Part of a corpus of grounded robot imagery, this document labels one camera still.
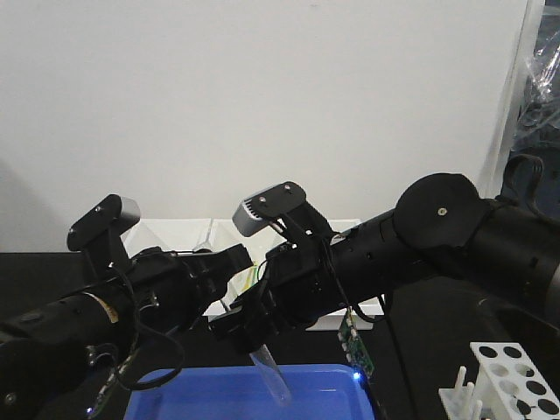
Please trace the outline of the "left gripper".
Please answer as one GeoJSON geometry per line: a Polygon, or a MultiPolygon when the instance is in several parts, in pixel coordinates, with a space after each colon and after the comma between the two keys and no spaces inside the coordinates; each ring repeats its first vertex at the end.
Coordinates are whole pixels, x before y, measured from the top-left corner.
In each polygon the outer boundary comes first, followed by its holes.
{"type": "Polygon", "coordinates": [[[188,329],[219,300],[219,289],[252,266],[242,244],[219,252],[148,248],[117,264],[119,329],[130,337],[188,329]]]}

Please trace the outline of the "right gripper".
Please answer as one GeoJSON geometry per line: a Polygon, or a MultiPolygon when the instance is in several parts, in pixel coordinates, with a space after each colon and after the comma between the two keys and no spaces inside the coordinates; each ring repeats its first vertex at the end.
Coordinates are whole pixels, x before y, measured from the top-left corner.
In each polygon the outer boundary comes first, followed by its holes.
{"type": "Polygon", "coordinates": [[[342,244],[274,248],[253,286],[253,302],[240,302],[213,318],[211,331],[220,339],[241,340],[252,353],[279,333],[313,326],[344,309],[345,253],[342,244]]]}

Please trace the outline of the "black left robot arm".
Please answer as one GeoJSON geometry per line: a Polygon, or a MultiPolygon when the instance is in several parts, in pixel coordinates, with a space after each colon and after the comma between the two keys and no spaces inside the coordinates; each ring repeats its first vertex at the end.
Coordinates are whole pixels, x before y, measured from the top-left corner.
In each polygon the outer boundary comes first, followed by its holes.
{"type": "Polygon", "coordinates": [[[148,248],[129,269],[1,324],[1,417],[32,419],[77,389],[100,365],[119,378],[144,343],[184,350],[172,333],[195,324],[222,299],[228,281],[251,267],[241,244],[219,252],[148,248]]]}

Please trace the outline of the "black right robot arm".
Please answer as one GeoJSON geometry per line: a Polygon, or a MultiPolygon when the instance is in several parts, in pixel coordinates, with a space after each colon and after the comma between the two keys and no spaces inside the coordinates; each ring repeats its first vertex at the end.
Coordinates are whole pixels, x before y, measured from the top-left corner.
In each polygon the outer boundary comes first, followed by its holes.
{"type": "Polygon", "coordinates": [[[558,223],[531,203],[481,198],[461,174],[420,178],[393,209],[341,234],[291,181],[246,198],[233,222],[246,237],[267,227],[283,237],[262,278],[209,324],[241,353],[370,298],[387,307],[397,288],[433,277],[472,281],[559,323],[558,223]]]}

